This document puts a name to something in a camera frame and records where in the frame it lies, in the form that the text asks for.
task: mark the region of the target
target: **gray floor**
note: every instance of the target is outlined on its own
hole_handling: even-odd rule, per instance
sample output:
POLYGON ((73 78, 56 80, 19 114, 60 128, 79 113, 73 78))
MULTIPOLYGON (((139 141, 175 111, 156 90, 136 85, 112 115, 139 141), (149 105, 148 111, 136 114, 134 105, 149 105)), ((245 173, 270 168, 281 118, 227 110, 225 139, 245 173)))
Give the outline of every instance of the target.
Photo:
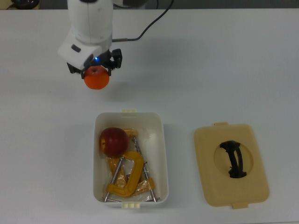
MULTIPOLYGON (((159 0, 159 8, 167 8, 170 1, 159 0)), ((157 0, 149 0, 146 8, 156 6, 157 0)), ((172 8, 299 8, 299 0, 175 0, 172 8)), ((41 9, 67 9, 67 0, 41 0, 41 9)))

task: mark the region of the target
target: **metal screw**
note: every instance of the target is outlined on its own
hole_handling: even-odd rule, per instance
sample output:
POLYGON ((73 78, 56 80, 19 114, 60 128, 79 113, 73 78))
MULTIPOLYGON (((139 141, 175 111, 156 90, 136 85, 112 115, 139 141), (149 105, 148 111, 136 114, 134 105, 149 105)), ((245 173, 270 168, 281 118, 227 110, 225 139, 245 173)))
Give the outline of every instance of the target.
MULTIPOLYGON (((136 151, 137 151, 140 155, 142 155, 136 137, 134 137, 134 138, 132 139, 132 141, 133 141, 134 144, 135 144, 136 151)), ((144 177, 145 177, 146 180, 149 179, 149 174, 148 174, 148 172, 146 171, 145 166, 143 166, 143 174, 144 174, 144 177)), ((150 192, 152 201, 157 202, 157 198, 156 198, 156 196, 155 196, 154 190, 151 189, 151 190, 149 190, 149 192, 150 192)))
MULTIPOLYGON (((117 166, 117 168, 116 168, 116 171, 115 171, 114 177, 113 177, 113 179, 112 179, 112 181, 111 181, 111 184, 114 184, 115 181, 116 181, 116 178, 117 178, 117 176, 118 176, 118 173, 120 172, 120 169, 121 169, 122 161, 123 161, 123 156, 120 157, 120 162, 118 163, 118 166, 117 166)), ((108 200, 110 200, 110 199, 109 199, 109 195, 110 195, 110 193, 107 192, 104 202, 107 202, 108 200)))

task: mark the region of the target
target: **yellow clamp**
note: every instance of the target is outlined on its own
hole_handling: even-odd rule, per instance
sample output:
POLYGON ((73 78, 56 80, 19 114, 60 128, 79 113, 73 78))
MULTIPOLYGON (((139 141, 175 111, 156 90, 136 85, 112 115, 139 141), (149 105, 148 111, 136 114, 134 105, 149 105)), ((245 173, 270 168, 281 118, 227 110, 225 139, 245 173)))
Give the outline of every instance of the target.
POLYGON ((125 152, 123 157, 134 161, 134 165, 128 183, 124 188, 110 183, 107 185, 106 191, 121 197, 130 197, 132 194, 134 194, 136 190, 142 173, 144 162, 142 155, 140 155, 138 152, 125 152))

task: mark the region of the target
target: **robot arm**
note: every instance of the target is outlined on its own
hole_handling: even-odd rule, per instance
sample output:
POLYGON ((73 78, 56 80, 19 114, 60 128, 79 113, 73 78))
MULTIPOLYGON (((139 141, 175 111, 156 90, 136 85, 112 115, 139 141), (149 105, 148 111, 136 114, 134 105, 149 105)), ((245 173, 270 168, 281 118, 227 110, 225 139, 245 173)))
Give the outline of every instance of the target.
POLYGON ((120 68, 122 62, 120 49, 109 50, 113 1, 68 0, 67 3, 71 29, 58 54, 67 62, 70 73, 79 73, 82 78, 89 67, 97 65, 104 66, 111 75, 111 70, 120 68))

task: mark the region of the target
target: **black cable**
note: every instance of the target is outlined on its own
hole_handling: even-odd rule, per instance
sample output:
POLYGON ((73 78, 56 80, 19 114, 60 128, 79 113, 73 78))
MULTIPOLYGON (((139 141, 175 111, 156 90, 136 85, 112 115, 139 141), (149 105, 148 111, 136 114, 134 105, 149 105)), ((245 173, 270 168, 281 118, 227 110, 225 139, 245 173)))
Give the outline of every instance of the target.
POLYGON ((13 8, 13 7, 14 7, 14 4, 10 5, 6 10, 13 8))
POLYGON ((114 7, 117 7, 117 8, 132 8, 132 7, 123 7, 123 6, 119 6, 119 5, 116 5, 116 4, 113 4, 114 7))
POLYGON ((126 42, 126 41, 138 41, 144 34, 145 32, 155 23, 157 22, 159 19, 161 19, 167 12, 168 10, 171 8, 172 4, 173 4, 174 0, 171 0, 170 5, 167 7, 167 9, 158 17, 156 18, 151 24, 149 24, 145 30, 140 34, 139 37, 137 38, 133 38, 133 39, 128 39, 128 38, 121 38, 121 39, 113 39, 112 42, 126 42))

